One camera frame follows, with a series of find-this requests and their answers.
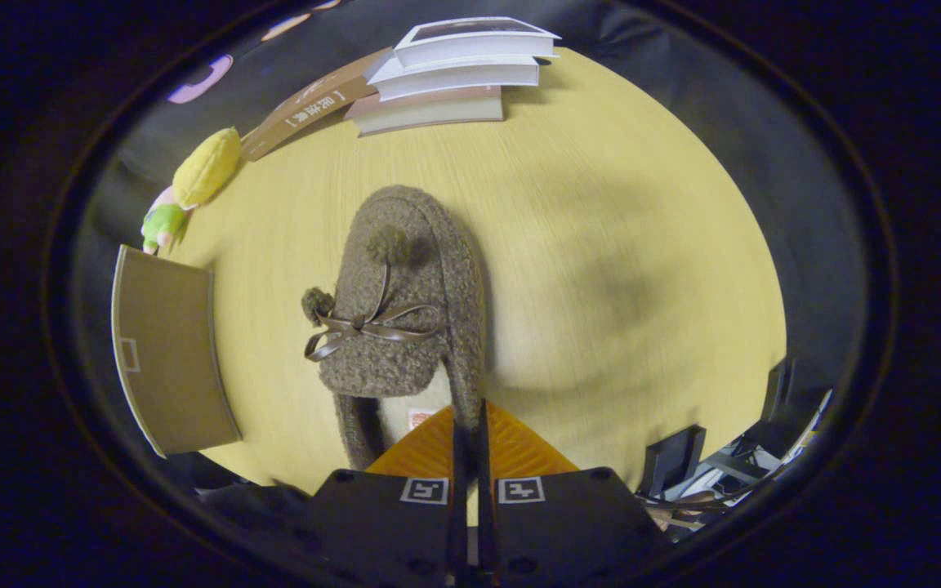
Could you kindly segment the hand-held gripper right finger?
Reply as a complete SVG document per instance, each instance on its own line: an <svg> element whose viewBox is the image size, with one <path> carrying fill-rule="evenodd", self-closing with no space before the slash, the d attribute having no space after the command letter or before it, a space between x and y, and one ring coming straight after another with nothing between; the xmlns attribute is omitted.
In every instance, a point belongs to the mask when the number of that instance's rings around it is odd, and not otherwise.
<svg viewBox="0 0 941 588"><path fill-rule="evenodd" d="M671 550L608 466L578 468L518 417L482 402L481 563L494 587L609 587Z"/></svg>

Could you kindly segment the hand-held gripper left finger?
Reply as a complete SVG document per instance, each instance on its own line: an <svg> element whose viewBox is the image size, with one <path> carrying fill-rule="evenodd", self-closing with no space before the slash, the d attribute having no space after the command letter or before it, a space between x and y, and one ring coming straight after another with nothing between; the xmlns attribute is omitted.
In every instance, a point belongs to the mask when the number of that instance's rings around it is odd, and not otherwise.
<svg viewBox="0 0 941 588"><path fill-rule="evenodd" d="M467 565L466 465L454 409L372 465L337 470L307 506L307 552L354 587L453 587Z"/></svg>

